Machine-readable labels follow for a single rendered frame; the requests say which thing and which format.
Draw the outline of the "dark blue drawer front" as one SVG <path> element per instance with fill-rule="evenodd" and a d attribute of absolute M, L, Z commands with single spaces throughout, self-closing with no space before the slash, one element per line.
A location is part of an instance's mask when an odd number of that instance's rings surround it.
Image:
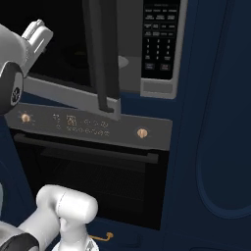
<path fill-rule="evenodd" d="M 96 218 L 86 226 L 89 235 L 103 237 L 112 232 L 108 242 L 95 240 L 100 251 L 164 251 L 164 234 L 160 230 Z"/>

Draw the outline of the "black oven door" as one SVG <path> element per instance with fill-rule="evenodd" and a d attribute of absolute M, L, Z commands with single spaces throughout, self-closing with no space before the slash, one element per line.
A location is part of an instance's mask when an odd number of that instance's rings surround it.
<path fill-rule="evenodd" d="M 157 164 L 84 154 L 17 142 L 17 133 L 46 141 L 146 156 L 158 154 Z M 98 216 L 153 229 L 161 227 L 169 153 L 11 131 L 32 193 L 56 184 L 93 196 Z"/>

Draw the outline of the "grey microwave oven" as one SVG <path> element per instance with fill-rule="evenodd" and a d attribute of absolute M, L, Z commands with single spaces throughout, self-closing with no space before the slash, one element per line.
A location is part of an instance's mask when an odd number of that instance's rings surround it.
<path fill-rule="evenodd" d="M 143 97 L 177 93 L 188 0 L 117 0 L 120 89 Z M 161 71 L 170 64 L 170 71 Z"/>

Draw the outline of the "grey built-in oven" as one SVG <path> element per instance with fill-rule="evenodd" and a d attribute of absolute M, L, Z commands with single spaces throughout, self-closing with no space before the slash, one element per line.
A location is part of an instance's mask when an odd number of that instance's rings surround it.
<path fill-rule="evenodd" d="M 26 103 L 5 120 L 33 193 L 62 185 L 95 197 L 100 218 L 160 227 L 172 121 Z"/>

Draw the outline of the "microwave door with dark window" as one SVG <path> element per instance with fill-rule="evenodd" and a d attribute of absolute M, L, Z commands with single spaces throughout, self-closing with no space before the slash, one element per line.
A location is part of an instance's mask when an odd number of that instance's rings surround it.
<path fill-rule="evenodd" d="M 118 120 L 98 110 L 91 85 L 82 0 L 0 0 L 0 24 L 22 35 L 31 22 L 43 20 L 53 37 L 24 79 L 27 92 L 88 113 Z"/>

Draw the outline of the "glass microwave turntable plate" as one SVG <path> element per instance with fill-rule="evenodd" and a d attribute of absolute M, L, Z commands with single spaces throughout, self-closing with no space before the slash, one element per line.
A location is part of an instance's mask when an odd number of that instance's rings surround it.
<path fill-rule="evenodd" d="M 119 56 L 118 59 L 119 59 L 119 68 L 120 69 L 126 67 L 129 63 L 129 60 L 126 57 Z"/>

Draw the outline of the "dark blue tall cupboard door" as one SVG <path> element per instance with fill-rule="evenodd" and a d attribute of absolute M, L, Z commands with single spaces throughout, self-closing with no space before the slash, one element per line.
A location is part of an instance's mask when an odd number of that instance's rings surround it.
<path fill-rule="evenodd" d="M 251 0 L 199 0 L 169 230 L 172 251 L 251 251 Z"/>

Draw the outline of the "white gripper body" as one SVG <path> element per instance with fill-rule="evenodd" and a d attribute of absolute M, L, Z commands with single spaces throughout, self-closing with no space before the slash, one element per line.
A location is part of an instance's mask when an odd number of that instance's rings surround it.
<path fill-rule="evenodd" d="M 43 52 L 52 37 L 53 31 L 45 26 L 43 20 L 31 22 L 22 35 L 35 54 Z"/>

